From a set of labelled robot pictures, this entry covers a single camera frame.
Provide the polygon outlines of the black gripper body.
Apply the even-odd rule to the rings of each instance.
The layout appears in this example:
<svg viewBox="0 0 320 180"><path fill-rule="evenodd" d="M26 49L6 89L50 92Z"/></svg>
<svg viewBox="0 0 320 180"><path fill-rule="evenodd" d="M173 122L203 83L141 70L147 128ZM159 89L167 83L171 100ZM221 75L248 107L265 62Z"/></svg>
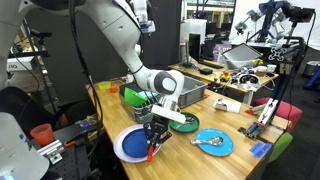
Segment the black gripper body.
<svg viewBox="0 0 320 180"><path fill-rule="evenodd" d="M156 138L164 136L168 131L170 121L185 123L186 117L178 110L177 103L165 97L161 97L156 104L152 105L151 113L152 121L149 125L149 134L151 142L155 142Z"/></svg>

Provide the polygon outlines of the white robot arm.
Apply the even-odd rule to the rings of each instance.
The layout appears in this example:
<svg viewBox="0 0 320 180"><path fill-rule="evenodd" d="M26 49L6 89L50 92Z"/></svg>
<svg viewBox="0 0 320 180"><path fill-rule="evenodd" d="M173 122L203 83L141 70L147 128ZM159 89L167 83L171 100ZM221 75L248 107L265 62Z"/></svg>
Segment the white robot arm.
<svg viewBox="0 0 320 180"><path fill-rule="evenodd" d="M146 0L130 4L126 0L0 0L0 86L7 84L7 59L10 48L29 11L42 9L57 15L75 17L80 11L89 16L105 35L135 78L137 85L161 96L153 105L152 133L147 136L151 145L162 144L171 137L170 120L183 123L184 115L177 103L184 86L184 75L176 70L155 70L144 66L136 53L136 44L145 32L155 30L148 18Z"/></svg>

